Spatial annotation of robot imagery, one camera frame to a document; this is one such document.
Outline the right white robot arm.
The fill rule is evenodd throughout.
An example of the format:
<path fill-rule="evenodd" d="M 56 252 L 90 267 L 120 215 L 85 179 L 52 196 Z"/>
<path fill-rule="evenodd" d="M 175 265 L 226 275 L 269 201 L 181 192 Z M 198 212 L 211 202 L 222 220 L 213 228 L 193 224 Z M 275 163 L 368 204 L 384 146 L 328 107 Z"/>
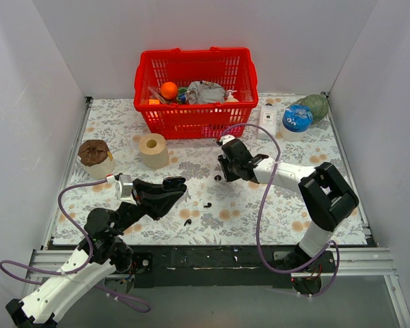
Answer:
<path fill-rule="evenodd" d="M 284 266 L 314 270 L 333 233 L 359 205 L 348 182 L 328 162 L 310 167 L 278 163 L 265 154 L 252 156 L 245 144 L 231 135 L 221 137 L 217 145 L 223 152 L 218 161 L 227 182 L 241 179 L 301 195 L 311 223 L 295 249 L 284 257 Z"/>

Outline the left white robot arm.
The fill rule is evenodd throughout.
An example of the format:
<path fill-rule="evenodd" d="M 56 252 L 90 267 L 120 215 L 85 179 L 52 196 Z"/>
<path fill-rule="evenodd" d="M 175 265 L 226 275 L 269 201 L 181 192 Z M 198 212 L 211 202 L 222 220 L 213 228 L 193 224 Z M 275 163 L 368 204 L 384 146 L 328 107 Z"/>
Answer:
<path fill-rule="evenodd" d="M 56 327 L 71 306 L 102 279 L 113 273 L 134 276 L 143 265 L 121 237 L 142 217 L 155 221 L 164 217 L 187 191 L 185 182 L 177 176 L 153 184 L 124 174 L 109 174 L 92 182 L 92 186 L 114 185 L 120 206 L 90 211 L 86 224 L 78 228 L 83 240 L 58 270 L 28 268 L 49 278 L 30 295 L 6 305 L 15 326 Z"/>

